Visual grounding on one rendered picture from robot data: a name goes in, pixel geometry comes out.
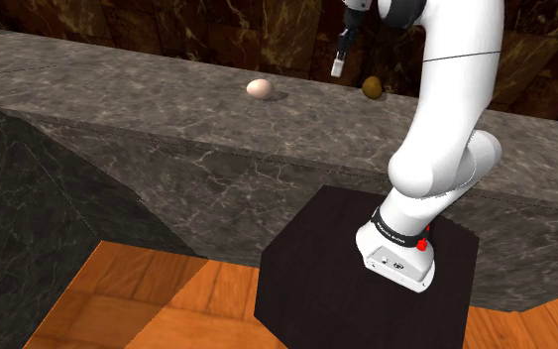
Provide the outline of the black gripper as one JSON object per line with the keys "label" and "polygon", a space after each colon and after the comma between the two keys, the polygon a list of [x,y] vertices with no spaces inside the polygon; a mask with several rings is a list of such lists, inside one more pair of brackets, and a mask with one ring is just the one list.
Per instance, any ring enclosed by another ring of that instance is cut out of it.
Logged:
{"label": "black gripper", "polygon": [[345,29],[338,36],[337,52],[331,68],[332,77],[340,77],[342,75],[347,52],[365,20],[366,13],[367,11],[358,9],[345,9],[343,17]]}

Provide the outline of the brown round potato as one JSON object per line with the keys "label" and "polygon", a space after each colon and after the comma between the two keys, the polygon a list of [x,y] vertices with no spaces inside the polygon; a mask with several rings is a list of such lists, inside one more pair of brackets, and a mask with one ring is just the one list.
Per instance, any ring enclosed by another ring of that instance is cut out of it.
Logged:
{"label": "brown round potato", "polygon": [[363,94],[372,100],[377,100],[382,97],[384,89],[381,80],[376,76],[367,77],[362,84]]}

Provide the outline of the pale egg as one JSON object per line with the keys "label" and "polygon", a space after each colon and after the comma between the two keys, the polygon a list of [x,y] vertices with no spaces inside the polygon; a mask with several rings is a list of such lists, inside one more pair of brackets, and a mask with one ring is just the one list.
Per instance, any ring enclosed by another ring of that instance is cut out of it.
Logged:
{"label": "pale egg", "polygon": [[259,78],[249,82],[246,87],[246,91],[255,99],[265,100],[274,93],[274,87],[267,79]]}

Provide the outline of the dark robot stand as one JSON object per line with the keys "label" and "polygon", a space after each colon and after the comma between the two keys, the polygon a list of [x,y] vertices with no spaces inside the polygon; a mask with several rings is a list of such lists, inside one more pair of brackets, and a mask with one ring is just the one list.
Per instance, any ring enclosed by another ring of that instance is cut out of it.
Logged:
{"label": "dark robot stand", "polygon": [[383,199],[324,185],[263,251],[255,316],[287,349],[462,349],[478,237],[436,218],[432,284],[410,291],[368,270],[357,249]]}

